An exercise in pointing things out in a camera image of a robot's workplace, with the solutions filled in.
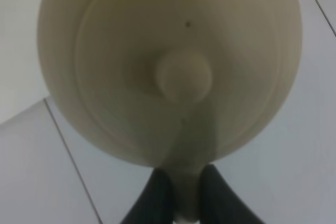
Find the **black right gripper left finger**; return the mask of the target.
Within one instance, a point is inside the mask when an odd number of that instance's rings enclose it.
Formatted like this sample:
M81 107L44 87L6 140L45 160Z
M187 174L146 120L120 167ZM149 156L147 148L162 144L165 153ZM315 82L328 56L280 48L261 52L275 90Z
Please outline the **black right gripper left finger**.
M173 185L161 169L154 169L142 194L121 221L125 224L171 224L174 221Z

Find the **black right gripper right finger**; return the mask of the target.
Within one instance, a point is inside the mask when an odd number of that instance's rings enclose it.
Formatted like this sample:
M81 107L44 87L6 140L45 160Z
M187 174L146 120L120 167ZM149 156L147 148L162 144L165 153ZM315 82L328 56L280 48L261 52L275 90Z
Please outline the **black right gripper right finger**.
M200 223L264 223L233 192L214 165L204 167L199 184Z

